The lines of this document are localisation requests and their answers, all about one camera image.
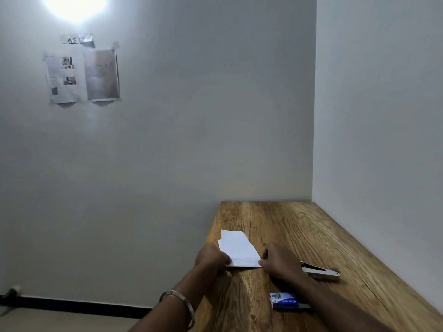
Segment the person's right hand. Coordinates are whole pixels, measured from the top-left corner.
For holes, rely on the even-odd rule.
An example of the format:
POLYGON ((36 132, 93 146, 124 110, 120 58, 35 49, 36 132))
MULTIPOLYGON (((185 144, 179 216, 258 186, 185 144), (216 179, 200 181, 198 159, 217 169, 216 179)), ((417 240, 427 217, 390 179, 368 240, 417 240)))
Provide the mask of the person's right hand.
POLYGON ((270 242, 266 243, 263 248, 260 259, 271 259, 274 264, 274 270, 264 270, 270 276, 285 282, 292 282, 306 276, 306 273, 302 271, 300 259, 286 246, 270 242))

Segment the person's left hand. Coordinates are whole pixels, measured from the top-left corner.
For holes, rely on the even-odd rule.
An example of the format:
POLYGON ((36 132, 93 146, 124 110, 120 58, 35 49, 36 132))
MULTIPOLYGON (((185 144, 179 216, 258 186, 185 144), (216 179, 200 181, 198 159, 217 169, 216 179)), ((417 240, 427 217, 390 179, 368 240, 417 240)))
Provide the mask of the person's left hand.
POLYGON ((202 269, 208 274, 217 275, 213 272, 213 246, 216 245, 212 242, 207 242, 202 246, 196 256, 194 267, 202 269))

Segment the white paper sheet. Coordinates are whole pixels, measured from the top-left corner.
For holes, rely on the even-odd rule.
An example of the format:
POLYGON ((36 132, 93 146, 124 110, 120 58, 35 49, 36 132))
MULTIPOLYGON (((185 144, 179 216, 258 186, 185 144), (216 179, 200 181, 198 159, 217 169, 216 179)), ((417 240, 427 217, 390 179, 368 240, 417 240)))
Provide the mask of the white paper sheet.
POLYGON ((260 255, 242 231, 221 230, 220 251, 230 257, 230 268, 261 268, 260 255))

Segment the person's right forearm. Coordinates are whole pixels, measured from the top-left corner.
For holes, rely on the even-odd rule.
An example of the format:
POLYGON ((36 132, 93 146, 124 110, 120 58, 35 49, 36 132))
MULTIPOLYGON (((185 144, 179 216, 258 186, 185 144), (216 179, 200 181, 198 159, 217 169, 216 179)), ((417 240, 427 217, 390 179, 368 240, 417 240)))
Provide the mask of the person's right forearm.
POLYGON ((304 297, 332 332, 395 332, 302 271, 277 273, 274 277, 288 284, 297 295, 304 297))

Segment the person's left forearm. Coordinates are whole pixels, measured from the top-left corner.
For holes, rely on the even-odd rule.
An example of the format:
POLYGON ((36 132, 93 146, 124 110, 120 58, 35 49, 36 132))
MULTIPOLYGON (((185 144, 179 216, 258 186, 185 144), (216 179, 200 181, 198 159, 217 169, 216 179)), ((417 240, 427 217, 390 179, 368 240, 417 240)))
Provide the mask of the person's left forearm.
POLYGON ((203 297, 215 291, 224 270, 211 275, 193 267, 173 290, 162 293, 158 304, 128 332, 188 332, 203 297))

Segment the blue staple box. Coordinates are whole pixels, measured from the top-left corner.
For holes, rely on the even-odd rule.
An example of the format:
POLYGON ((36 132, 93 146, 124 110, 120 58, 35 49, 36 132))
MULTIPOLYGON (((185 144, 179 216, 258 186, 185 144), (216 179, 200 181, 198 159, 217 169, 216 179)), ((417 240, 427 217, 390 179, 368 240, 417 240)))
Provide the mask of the blue staple box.
POLYGON ((304 300, 298 299, 294 294, 277 292, 269 294, 271 307, 275 311, 299 312, 312 310, 304 300))

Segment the silver metal stapler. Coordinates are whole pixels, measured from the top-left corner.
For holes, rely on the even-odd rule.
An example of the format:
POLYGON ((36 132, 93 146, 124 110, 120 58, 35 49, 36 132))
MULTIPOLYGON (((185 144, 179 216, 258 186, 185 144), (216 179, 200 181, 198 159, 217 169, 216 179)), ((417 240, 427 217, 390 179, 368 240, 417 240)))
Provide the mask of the silver metal stapler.
POLYGON ((302 271, 318 281, 339 282, 340 272, 336 268, 325 269, 301 261, 302 271))

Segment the grey printed paper sheet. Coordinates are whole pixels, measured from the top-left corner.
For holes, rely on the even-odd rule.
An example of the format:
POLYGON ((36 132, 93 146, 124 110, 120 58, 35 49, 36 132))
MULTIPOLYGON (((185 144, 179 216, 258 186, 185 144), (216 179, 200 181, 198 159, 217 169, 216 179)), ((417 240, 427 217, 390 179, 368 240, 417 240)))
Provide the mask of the grey printed paper sheet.
POLYGON ((116 48, 83 52, 86 95, 91 102, 120 99, 120 80, 116 48))

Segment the printed instruction sheet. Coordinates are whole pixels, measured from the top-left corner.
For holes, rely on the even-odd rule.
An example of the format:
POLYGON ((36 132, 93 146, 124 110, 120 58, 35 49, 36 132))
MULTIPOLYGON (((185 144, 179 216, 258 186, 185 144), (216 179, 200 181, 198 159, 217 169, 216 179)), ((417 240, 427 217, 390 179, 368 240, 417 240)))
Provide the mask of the printed instruction sheet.
POLYGON ((50 104, 70 105, 84 101, 84 76, 81 73, 83 64, 78 53, 46 53, 42 60, 50 104))

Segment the small taped paper label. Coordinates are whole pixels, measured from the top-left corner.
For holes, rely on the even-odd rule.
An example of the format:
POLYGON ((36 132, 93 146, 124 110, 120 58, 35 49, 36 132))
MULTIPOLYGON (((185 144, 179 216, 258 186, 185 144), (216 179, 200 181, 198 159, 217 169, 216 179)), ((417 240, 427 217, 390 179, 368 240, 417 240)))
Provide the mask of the small taped paper label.
POLYGON ((93 35, 90 32, 63 34, 59 36, 59 41, 61 44, 69 44, 69 45, 80 44, 86 48, 91 48, 91 49, 95 48, 93 35))

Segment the bright round wall lamp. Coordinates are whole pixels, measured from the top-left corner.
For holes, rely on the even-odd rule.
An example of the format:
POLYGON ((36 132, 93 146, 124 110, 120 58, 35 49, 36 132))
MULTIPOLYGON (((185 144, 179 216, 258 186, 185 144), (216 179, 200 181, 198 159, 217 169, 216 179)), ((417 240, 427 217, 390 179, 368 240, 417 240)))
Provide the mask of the bright round wall lamp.
POLYGON ((108 0, 42 0, 56 17, 69 22, 92 18, 107 8, 108 0))

